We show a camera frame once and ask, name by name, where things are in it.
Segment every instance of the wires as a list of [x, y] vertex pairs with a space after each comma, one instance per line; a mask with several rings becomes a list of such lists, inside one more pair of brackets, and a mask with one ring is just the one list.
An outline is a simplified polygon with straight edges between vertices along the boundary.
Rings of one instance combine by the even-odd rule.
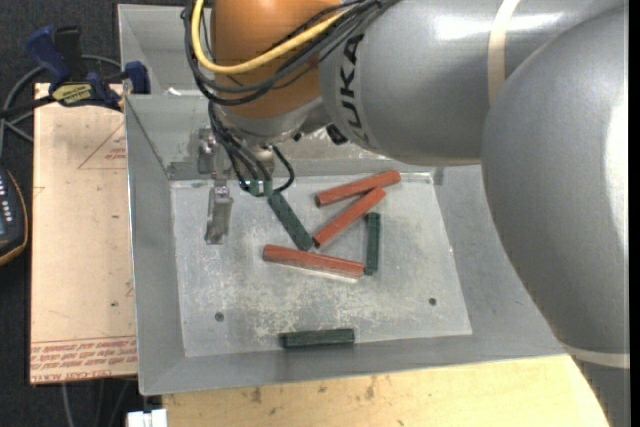
[[[273, 181], [271, 173], [267, 170], [264, 163], [220, 123], [215, 113], [214, 102], [209, 102], [209, 120], [211, 122], [211, 131], [216, 141], [218, 141], [227, 152], [233, 171], [238, 177], [238, 185], [240, 188], [253, 196], [263, 197], [265, 195], [264, 192], [258, 190], [259, 182], [262, 181], [263, 184], [266, 184], [267, 182]], [[280, 149], [275, 145], [272, 146], [272, 149], [289, 173], [287, 181], [275, 189], [276, 192], [282, 192], [293, 184], [295, 173], [293, 167], [284, 157]], [[252, 181], [247, 180], [245, 173], [251, 175]]]
[[[358, 15], [362, 15], [363, 12], [367, 11], [372, 6], [379, 5], [381, 1], [382, 0], [359, 0], [357, 4], [351, 5], [346, 9], [345, 9], [345, 5], [337, 6], [337, 9], [339, 9], [338, 13], [330, 15], [329, 18], [327, 19], [318, 21], [317, 23], [306, 28], [301, 33], [290, 35], [285, 40], [283, 40], [282, 43], [278, 44], [275, 47], [272, 47], [271, 49], [264, 52], [263, 54], [260, 54], [257, 57], [240, 64], [236, 64], [232, 66], [221, 66], [209, 60], [205, 56], [202, 50], [202, 46], [200, 44], [200, 26], [201, 26], [200, 19], [203, 12], [204, 0], [195, 0], [193, 11], [191, 12], [188, 8], [185, 10], [185, 25], [186, 25], [187, 19], [190, 18], [190, 24], [189, 24], [190, 30], [187, 33], [186, 47], [188, 52], [190, 50], [193, 51], [193, 55], [199, 65], [202, 65], [204, 68], [214, 73], [224, 74], [224, 75], [242, 74], [242, 73], [255, 70], [256, 68], [263, 66], [267, 63], [270, 63], [274, 59], [281, 57], [282, 55], [288, 52], [297, 50], [302, 46], [304, 46], [303, 50], [297, 50], [296, 55], [297, 56], [308, 55], [308, 50], [310, 47], [313, 48], [314, 50], [317, 50], [318, 45], [321, 45], [321, 43], [325, 42], [328, 38], [330, 39], [331, 36], [339, 35], [341, 30], [343, 30], [345, 27], [348, 27], [351, 22], [357, 19]], [[312, 45], [305, 46], [307, 43], [310, 43], [312, 40], [315, 40], [316, 38], [318, 38], [318, 40], [314, 42]], [[259, 82], [257, 84], [244, 85], [244, 86], [238, 86], [238, 87], [220, 86], [215, 82], [210, 81], [210, 79], [207, 79], [206, 77], [204, 77], [201, 74], [201, 72], [198, 73], [199, 70], [197, 70], [197, 66], [192, 67], [192, 69], [194, 70], [194, 75], [196, 75], [196, 78], [200, 82], [202, 82], [202, 85], [210, 86], [218, 92], [225, 92], [225, 93], [231, 93], [231, 94], [237, 95], [237, 94], [243, 94], [250, 91], [257, 93], [257, 91], [261, 89], [270, 88], [273, 86], [273, 84], [277, 80], [280, 80], [281, 78], [286, 76], [290, 71], [292, 71], [292, 69], [297, 68], [298, 66], [300, 66], [306, 61], [308, 61], [308, 59], [293, 61], [291, 62], [291, 64], [296, 64], [296, 66], [293, 66], [293, 67], [284, 66], [270, 79]], [[213, 94], [205, 93], [205, 96], [207, 96], [207, 98], [209, 98], [210, 100], [214, 100], [214, 101], [217, 100], [217, 98]], [[242, 103], [246, 101], [249, 101], [249, 99], [246, 97], [242, 99]]]
[[62, 390], [62, 403], [64, 404], [64, 414], [67, 419], [67, 424], [69, 427], [75, 427], [73, 416], [71, 414], [71, 405], [69, 404], [69, 391], [67, 390], [67, 383], [62, 383], [60, 390]]
[[[193, 71], [198, 88], [209, 99], [208, 113], [212, 133], [225, 149], [243, 191], [256, 197], [264, 196], [265, 193], [259, 190], [259, 183], [262, 182], [265, 185], [264, 189], [268, 191], [272, 187], [272, 176], [264, 163], [252, 153], [244, 142], [220, 122], [216, 116], [216, 105], [241, 105], [259, 98], [272, 88], [288, 87], [302, 75], [317, 67], [318, 63], [328, 57], [371, 15], [384, 11], [399, 1], [350, 0], [345, 4], [331, 6], [312, 16], [263, 54], [234, 66], [221, 66], [209, 60], [204, 54], [201, 45], [201, 30], [205, 0], [192, 0], [186, 6], [182, 17], [185, 27], [187, 61]], [[208, 39], [205, 27], [205, 44], [208, 43]], [[223, 86], [214, 79], [205, 76], [203, 70], [200, 69], [200, 66], [203, 66], [216, 74], [242, 74], [270, 63], [285, 54], [288, 57], [275, 74], [268, 79], [252, 84], [242, 84], [234, 78], [237, 86]], [[272, 150], [289, 173], [287, 181], [275, 189], [275, 191], [281, 192], [293, 183], [295, 173], [277, 146], [272, 146]]]

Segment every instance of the red block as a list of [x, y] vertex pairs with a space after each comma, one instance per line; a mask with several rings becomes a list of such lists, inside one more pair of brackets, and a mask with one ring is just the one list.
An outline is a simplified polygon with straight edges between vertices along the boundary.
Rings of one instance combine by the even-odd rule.
[[292, 267], [302, 267], [314, 271], [328, 272], [348, 278], [359, 278], [364, 273], [364, 265], [335, 256], [318, 255], [289, 247], [267, 244], [262, 250], [265, 262], [281, 263]]
[[316, 247], [320, 247], [323, 244], [326, 244], [337, 235], [342, 233], [360, 217], [366, 214], [369, 209], [377, 205], [380, 200], [382, 200], [382, 198], [384, 198], [386, 195], [387, 193], [384, 192], [383, 189], [373, 189], [371, 192], [351, 205], [345, 212], [329, 221], [329, 223], [325, 225], [324, 228], [321, 228], [320, 231], [318, 231], [313, 236], [313, 241], [315, 242]]
[[334, 187], [333, 189], [319, 192], [315, 197], [316, 205], [319, 207], [331, 205], [337, 201], [351, 198], [358, 194], [364, 194], [376, 187], [386, 187], [387, 185], [393, 185], [399, 181], [400, 173], [397, 171], [387, 171], [385, 173], [380, 173], [379, 175], [369, 176], [356, 182], [351, 182]]

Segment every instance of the cardboard sheet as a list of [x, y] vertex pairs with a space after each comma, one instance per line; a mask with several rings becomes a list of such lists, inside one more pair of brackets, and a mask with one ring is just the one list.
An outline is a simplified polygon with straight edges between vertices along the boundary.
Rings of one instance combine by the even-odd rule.
[[30, 382], [136, 374], [122, 114], [37, 109], [33, 183]]

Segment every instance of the cable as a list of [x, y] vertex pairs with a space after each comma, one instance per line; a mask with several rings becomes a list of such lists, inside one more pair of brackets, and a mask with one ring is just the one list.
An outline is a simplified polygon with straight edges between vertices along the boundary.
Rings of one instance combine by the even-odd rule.
[[[206, 58], [202, 51], [202, 46], [200, 44], [200, 16], [202, 15], [202, 9], [204, 5], [204, 0], [196, 0], [193, 8], [193, 13], [191, 14], [191, 39], [189, 41], [190, 47], [193, 49], [193, 52], [196, 56], [198, 62], [205, 67], [206, 69], [213, 71], [214, 73], [220, 74], [242, 74], [249, 71], [252, 71], [260, 66], [263, 66], [274, 59], [281, 57], [285, 53], [288, 53], [306, 43], [309, 43], [312, 39], [321, 34], [325, 33], [329, 29], [336, 29], [337, 22], [340, 19], [345, 19], [347, 15], [351, 13], [353, 8], [349, 8], [343, 10], [342, 12], [330, 16], [328, 19], [321, 21], [312, 27], [306, 29], [303, 33], [298, 34], [295, 37], [287, 39], [280, 45], [271, 48], [265, 53], [250, 59], [249, 61], [245, 61], [241, 64], [232, 65], [232, 66], [220, 66], [214, 62], [211, 62]], [[263, 86], [242, 86], [237, 88], [222, 88], [220, 86], [215, 89], [223, 92], [230, 92], [232, 94], [240, 94], [247, 91], [254, 91], [256, 89], [260, 89]]]
[[104, 398], [104, 382], [105, 379], [100, 379], [100, 390], [98, 391], [98, 401], [96, 404], [96, 414], [93, 419], [93, 427], [99, 427], [100, 425], [100, 411], [102, 410], [102, 400]]
[[131, 384], [131, 381], [127, 381], [122, 386], [120, 395], [118, 395], [118, 400], [116, 400], [116, 405], [113, 408], [113, 413], [111, 414], [111, 418], [109, 419], [109, 423], [107, 424], [108, 427], [113, 427], [113, 422], [115, 422], [116, 418], [118, 417], [118, 413], [120, 412], [120, 406], [122, 405], [122, 401], [124, 400], [124, 395], [127, 391], [127, 388], [129, 388], [130, 384]]
[[38, 107], [42, 107], [43, 105], [47, 105], [55, 101], [56, 101], [55, 98], [52, 98], [51, 96], [45, 96], [44, 98], [38, 98], [36, 100], [32, 100], [29, 103], [23, 103], [22, 105], [11, 107], [10, 109], [5, 109], [2, 112], [0, 112], [0, 120], [4, 120], [9, 116], [14, 116], [24, 111], [37, 109]]
[[73, 416], [71, 414], [71, 405], [69, 404], [69, 394], [67, 392], [67, 383], [62, 383], [60, 387], [62, 390], [62, 403], [64, 404], [64, 414], [67, 417], [67, 424], [69, 427], [75, 427], [75, 423], [73, 422]]

